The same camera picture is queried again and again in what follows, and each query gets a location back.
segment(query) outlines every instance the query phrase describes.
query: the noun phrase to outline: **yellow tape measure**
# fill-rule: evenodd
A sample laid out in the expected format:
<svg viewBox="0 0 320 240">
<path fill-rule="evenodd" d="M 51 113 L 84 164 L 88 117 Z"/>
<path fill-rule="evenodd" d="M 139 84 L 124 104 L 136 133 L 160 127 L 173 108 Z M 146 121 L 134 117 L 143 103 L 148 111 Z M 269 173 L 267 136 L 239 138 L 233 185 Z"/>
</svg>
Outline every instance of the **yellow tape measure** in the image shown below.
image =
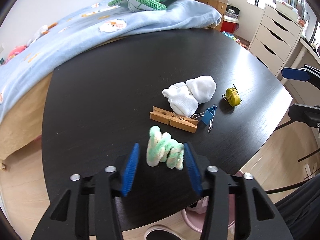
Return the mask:
<svg viewBox="0 0 320 240">
<path fill-rule="evenodd" d="M 241 102 L 238 90 L 236 89 L 235 85 L 233 85 L 233 87 L 231 88 L 228 88 L 225 95 L 222 95 L 222 98 L 228 101 L 231 106 L 239 106 Z"/>
</svg>

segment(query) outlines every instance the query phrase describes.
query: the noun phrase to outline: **pink plush toy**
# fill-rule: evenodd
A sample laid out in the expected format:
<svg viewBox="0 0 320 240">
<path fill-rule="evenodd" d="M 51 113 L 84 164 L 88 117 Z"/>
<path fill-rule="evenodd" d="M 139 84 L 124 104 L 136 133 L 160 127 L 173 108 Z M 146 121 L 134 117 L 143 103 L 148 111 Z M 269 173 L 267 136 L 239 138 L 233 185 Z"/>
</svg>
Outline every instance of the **pink plush toy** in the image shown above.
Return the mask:
<svg viewBox="0 0 320 240">
<path fill-rule="evenodd" d="M 21 46 L 15 47 L 13 50 L 11 50 L 5 63 L 7 63 L 10 59 L 17 56 L 20 52 L 24 51 L 26 49 L 26 47 L 27 47 L 26 45 L 21 45 Z"/>
</svg>

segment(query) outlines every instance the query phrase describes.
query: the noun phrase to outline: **blue binder clip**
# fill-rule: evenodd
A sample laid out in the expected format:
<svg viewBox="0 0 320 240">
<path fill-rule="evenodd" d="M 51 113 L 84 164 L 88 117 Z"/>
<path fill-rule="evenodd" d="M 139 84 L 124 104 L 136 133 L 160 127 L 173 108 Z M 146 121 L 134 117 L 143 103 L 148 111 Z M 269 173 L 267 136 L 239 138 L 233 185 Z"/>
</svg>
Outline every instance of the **blue binder clip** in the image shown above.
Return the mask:
<svg viewBox="0 0 320 240">
<path fill-rule="evenodd" d="M 212 122 L 213 122 L 213 118 L 217 108 L 218 107 L 216 105 L 213 105 L 213 107 L 208 108 L 205 112 L 201 114 L 194 114 L 191 118 L 196 119 L 202 116 L 201 121 L 204 122 L 206 125 L 210 124 L 209 130 L 208 130 L 208 133 L 209 133 L 212 129 Z"/>
</svg>

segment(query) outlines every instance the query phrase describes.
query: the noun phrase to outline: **red container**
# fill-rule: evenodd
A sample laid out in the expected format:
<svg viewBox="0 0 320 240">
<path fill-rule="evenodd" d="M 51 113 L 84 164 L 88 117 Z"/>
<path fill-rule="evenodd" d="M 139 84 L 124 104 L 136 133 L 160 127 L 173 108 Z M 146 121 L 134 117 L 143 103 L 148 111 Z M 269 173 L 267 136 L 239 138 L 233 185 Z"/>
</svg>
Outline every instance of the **red container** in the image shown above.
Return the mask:
<svg viewBox="0 0 320 240">
<path fill-rule="evenodd" d="M 225 31 L 228 33 L 234 33 L 234 31 L 236 31 L 238 27 L 238 24 L 239 24 L 238 19 L 225 16 L 221 26 L 221 32 Z"/>
</svg>

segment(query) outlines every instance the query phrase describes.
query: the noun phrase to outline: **beige bed skirt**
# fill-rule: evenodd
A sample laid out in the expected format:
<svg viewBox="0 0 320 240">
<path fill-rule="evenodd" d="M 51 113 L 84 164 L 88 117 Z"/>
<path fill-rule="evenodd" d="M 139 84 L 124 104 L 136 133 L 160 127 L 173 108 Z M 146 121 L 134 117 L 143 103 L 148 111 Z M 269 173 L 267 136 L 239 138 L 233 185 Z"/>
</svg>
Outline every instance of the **beige bed skirt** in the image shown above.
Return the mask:
<svg viewBox="0 0 320 240">
<path fill-rule="evenodd" d="M 41 135 L 51 77 L 52 73 L 43 78 L 5 115 L 0 124 L 0 160 L 5 160 Z"/>
</svg>

